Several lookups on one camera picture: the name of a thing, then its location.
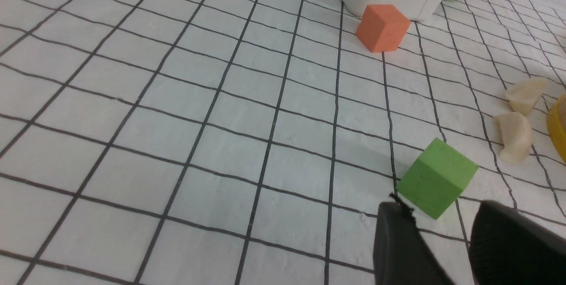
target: yellow bowl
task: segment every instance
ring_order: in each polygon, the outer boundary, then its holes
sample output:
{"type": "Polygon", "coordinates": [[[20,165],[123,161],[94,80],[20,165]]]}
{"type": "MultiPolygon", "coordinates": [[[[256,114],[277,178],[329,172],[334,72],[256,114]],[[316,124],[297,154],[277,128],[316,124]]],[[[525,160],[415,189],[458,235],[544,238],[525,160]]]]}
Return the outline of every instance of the yellow bowl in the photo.
{"type": "Polygon", "coordinates": [[[566,131],[564,131],[564,126],[560,121],[560,105],[566,95],[560,97],[554,108],[550,109],[548,116],[546,117],[546,127],[548,128],[548,134],[550,139],[554,144],[554,148],[558,154],[562,157],[562,160],[566,162],[566,131]]]}

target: orange cube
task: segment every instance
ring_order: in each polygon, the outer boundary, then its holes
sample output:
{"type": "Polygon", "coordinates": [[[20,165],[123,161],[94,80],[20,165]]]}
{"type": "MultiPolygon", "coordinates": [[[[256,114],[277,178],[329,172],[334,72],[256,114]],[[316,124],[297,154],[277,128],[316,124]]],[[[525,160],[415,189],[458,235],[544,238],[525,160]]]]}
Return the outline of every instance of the orange cube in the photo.
{"type": "Polygon", "coordinates": [[[410,25],[411,21],[393,5],[368,5],[356,36],[372,53],[394,51],[410,25]]]}

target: white grid tablecloth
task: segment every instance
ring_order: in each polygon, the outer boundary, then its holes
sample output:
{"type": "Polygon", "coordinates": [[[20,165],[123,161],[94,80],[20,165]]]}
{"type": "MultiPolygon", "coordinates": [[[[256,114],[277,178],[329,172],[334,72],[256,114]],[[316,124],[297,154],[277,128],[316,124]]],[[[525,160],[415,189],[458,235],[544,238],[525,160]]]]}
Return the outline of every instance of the white grid tablecloth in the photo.
{"type": "Polygon", "coordinates": [[[473,284],[481,200],[566,236],[564,19],[450,1],[383,55],[340,0],[0,0],[0,283],[373,284],[378,204],[438,137],[480,169],[417,223],[473,284]],[[493,116],[533,76],[510,166],[493,116]]]}

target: yellow object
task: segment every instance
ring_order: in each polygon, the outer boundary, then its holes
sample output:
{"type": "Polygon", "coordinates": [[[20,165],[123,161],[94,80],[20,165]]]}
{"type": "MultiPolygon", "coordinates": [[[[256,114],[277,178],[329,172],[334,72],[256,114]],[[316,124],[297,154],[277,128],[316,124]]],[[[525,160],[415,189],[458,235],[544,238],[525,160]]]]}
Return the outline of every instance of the yellow object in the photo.
{"type": "Polygon", "coordinates": [[[546,117],[548,134],[554,144],[554,148],[556,148],[556,151],[564,162],[566,162],[566,131],[564,130],[564,123],[566,122],[566,102],[563,102],[565,97],[566,96],[562,96],[558,99],[558,102],[554,108],[550,109],[546,117]]]}

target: green cube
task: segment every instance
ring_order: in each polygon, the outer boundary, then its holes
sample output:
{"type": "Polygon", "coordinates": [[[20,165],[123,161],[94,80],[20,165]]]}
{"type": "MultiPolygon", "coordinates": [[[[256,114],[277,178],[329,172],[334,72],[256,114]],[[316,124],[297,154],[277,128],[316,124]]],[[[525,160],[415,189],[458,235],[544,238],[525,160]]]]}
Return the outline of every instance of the green cube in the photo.
{"type": "Polygon", "coordinates": [[[458,198],[478,166],[439,138],[417,158],[397,185],[397,191],[433,219],[458,198]]]}

